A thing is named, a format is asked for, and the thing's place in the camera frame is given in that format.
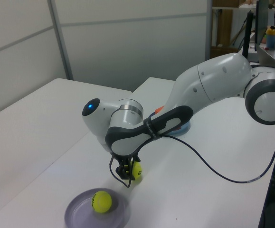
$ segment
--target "blue cup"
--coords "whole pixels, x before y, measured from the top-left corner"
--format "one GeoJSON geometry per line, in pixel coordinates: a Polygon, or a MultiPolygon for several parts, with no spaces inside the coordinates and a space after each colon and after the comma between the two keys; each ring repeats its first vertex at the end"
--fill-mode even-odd
{"type": "Polygon", "coordinates": [[[275,48],[275,35],[266,35],[266,47],[275,48]]]}

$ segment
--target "black cable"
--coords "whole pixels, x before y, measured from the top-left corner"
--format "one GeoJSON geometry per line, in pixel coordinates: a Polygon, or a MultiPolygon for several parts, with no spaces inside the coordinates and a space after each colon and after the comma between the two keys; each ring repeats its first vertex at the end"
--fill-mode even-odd
{"type": "MultiPolygon", "coordinates": [[[[252,183],[252,182],[254,182],[254,181],[256,181],[256,180],[262,178],[262,177],[267,173],[267,171],[270,169],[270,167],[271,167],[271,165],[272,165],[272,163],[273,163],[273,161],[274,161],[274,159],[275,159],[275,151],[274,151],[274,154],[273,154],[273,156],[272,156],[272,158],[271,158],[271,160],[270,160],[270,163],[268,164],[268,166],[266,167],[266,169],[264,170],[264,172],[263,172],[261,175],[259,175],[258,177],[254,178],[254,179],[247,180],[247,181],[232,180],[232,179],[229,179],[229,178],[223,176],[222,174],[218,173],[217,171],[215,171],[215,170],[205,161],[205,159],[203,159],[203,157],[202,157],[202,156],[201,156],[192,146],[190,146],[188,143],[186,143],[186,142],[184,142],[183,140],[178,139],[178,138],[176,138],[176,137],[174,137],[174,136],[171,136],[171,135],[161,135],[161,136],[162,136],[162,137],[167,137],[167,138],[172,138],[172,139],[174,139],[174,140],[176,140],[176,141],[179,141],[179,142],[181,142],[182,144],[188,146],[191,150],[193,150],[193,151],[198,155],[198,157],[207,165],[207,167],[208,167],[209,169],[211,169],[211,171],[213,171],[216,175],[220,176],[221,178],[223,178],[223,179],[225,179],[225,180],[227,180],[227,181],[233,182],[233,183],[247,184],[247,183],[252,183]]],[[[138,152],[140,151],[140,149],[141,149],[144,145],[148,144],[148,143],[151,142],[151,141],[152,141],[152,139],[148,139],[148,140],[145,141],[142,145],[140,145],[140,146],[136,149],[136,151],[135,151],[136,154],[138,154],[138,152]]],[[[120,183],[122,183],[125,187],[127,187],[127,188],[130,187],[130,185],[131,185],[131,180],[132,180],[133,165],[134,165],[134,161],[135,161],[135,160],[133,159],[132,164],[129,163],[129,170],[130,170],[129,184],[126,184],[125,182],[123,182],[122,180],[120,180],[119,178],[117,178],[117,177],[114,175],[114,173],[113,173],[113,171],[112,171],[112,163],[113,163],[113,160],[114,160],[114,155],[112,156],[112,158],[111,158],[111,160],[110,160],[110,163],[109,163],[109,168],[110,168],[110,172],[111,172],[112,176],[113,176],[115,179],[117,179],[120,183]]]]}
{"type": "MultiPolygon", "coordinates": [[[[238,35],[243,31],[242,28],[243,28],[243,26],[245,25],[246,21],[247,21],[247,17],[245,18],[245,20],[244,20],[244,22],[243,22],[243,24],[242,24],[242,27],[241,27],[240,30],[238,31],[238,35]]],[[[238,38],[238,35],[237,35],[237,37],[235,38],[235,40],[233,41],[232,46],[234,46],[234,44],[235,44],[235,42],[236,42],[236,40],[237,40],[237,38],[238,38]]]]}
{"type": "Polygon", "coordinates": [[[263,177],[263,176],[267,173],[267,171],[269,170],[269,168],[271,167],[271,165],[272,165],[272,163],[274,162],[274,159],[275,159],[275,152],[274,152],[274,154],[273,154],[273,156],[272,156],[272,158],[271,158],[271,161],[270,161],[269,165],[267,166],[267,168],[264,170],[264,172],[263,172],[261,175],[259,175],[258,177],[254,178],[254,179],[251,179],[251,180],[247,180],[247,181],[237,181],[237,180],[229,179],[229,178],[223,176],[222,174],[218,173],[217,171],[215,171],[215,170],[205,161],[205,159],[203,159],[202,156],[201,156],[192,146],[190,146],[188,143],[184,142],[183,140],[178,139],[178,138],[175,138],[175,137],[173,137],[173,136],[171,136],[171,135],[162,135],[162,137],[172,138],[172,139],[174,139],[174,140],[176,140],[176,141],[179,141],[179,142],[181,142],[182,144],[188,146],[190,149],[192,149],[192,150],[198,155],[198,157],[199,157],[199,158],[208,166],[208,168],[211,169],[211,171],[213,171],[216,175],[218,175],[218,176],[220,176],[221,178],[224,178],[224,179],[226,179],[226,180],[228,180],[228,181],[230,181],[230,182],[238,183],[238,184],[252,183],[252,182],[254,182],[254,181],[260,179],[261,177],[263,177]]]}
{"type": "Polygon", "coordinates": [[[245,37],[242,39],[242,41],[240,42],[240,45],[238,46],[238,51],[241,50],[242,46],[243,46],[243,42],[245,40],[245,37]]]}
{"type": "Polygon", "coordinates": [[[111,158],[110,164],[109,164],[109,168],[110,168],[110,172],[111,172],[112,176],[113,176],[115,179],[117,179],[120,183],[122,183],[124,186],[126,186],[127,188],[129,188],[130,185],[131,185],[131,180],[132,180],[132,170],[133,170],[133,165],[134,165],[134,159],[133,159],[133,161],[132,161],[132,165],[130,165],[130,163],[129,163],[129,170],[130,170],[129,184],[126,184],[125,182],[123,182],[121,179],[117,178],[117,177],[114,175],[114,173],[113,173],[113,171],[112,171],[112,163],[113,163],[113,160],[114,160],[114,155],[112,155],[112,158],[111,158]]]}
{"type": "MultiPolygon", "coordinates": [[[[149,142],[151,142],[151,141],[153,141],[153,139],[152,138],[150,138],[150,139],[148,139],[148,140],[146,140],[143,144],[141,144],[137,149],[136,149],[136,151],[134,152],[135,154],[138,154],[138,152],[141,150],[141,148],[143,147],[143,146],[145,146],[145,145],[147,145],[149,142]]],[[[115,179],[117,179],[120,183],[122,183],[124,186],[126,186],[127,188],[129,188],[130,187],[130,185],[131,185],[131,180],[132,180],[132,171],[133,171],[133,165],[134,165],[134,162],[135,162],[135,159],[133,158],[133,160],[132,160],[132,164],[129,162],[129,184],[126,184],[125,182],[123,182],[121,179],[119,179],[119,178],[117,178],[115,175],[114,175],[114,173],[113,173],[113,171],[112,171],[112,163],[113,163],[113,160],[114,160],[114,155],[112,155],[112,158],[111,158],[111,160],[110,160],[110,163],[109,163],[109,169],[110,169],[110,173],[112,174],[112,176],[115,178],[115,179]]]]}

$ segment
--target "yellow tennis ball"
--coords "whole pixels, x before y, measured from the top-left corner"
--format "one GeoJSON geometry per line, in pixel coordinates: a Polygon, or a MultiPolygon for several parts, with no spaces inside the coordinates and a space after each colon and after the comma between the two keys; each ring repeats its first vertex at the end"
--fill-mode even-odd
{"type": "Polygon", "coordinates": [[[135,179],[140,178],[142,175],[142,167],[138,161],[135,161],[133,164],[132,175],[135,177],[135,179]]]}
{"type": "Polygon", "coordinates": [[[99,213],[107,212],[112,206],[112,198],[106,191],[98,191],[92,197],[92,207],[99,213]]]}

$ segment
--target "white robot link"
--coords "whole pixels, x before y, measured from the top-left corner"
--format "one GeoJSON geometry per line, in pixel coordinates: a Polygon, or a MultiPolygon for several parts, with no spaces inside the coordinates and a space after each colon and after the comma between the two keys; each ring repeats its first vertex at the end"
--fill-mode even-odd
{"type": "MultiPolygon", "coordinates": [[[[275,68],[250,66],[233,53],[198,64],[175,81],[164,108],[143,120],[143,108],[134,100],[89,101],[82,112],[85,124],[120,167],[139,161],[141,145],[182,126],[206,106],[229,97],[245,99],[250,116],[262,124],[275,124],[275,68]]],[[[125,170],[116,170],[128,179],[125,170]]]]}

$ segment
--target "plate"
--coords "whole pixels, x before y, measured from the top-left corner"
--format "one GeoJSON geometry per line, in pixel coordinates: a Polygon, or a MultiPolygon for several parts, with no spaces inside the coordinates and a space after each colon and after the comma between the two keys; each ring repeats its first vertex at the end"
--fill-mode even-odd
{"type": "Polygon", "coordinates": [[[122,228],[125,223],[125,199],[111,189],[91,189],[76,196],[65,212],[67,228],[122,228]],[[91,200],[98,191],[111,195],[112,206],[106,213],[93,210],[91,200]]]}

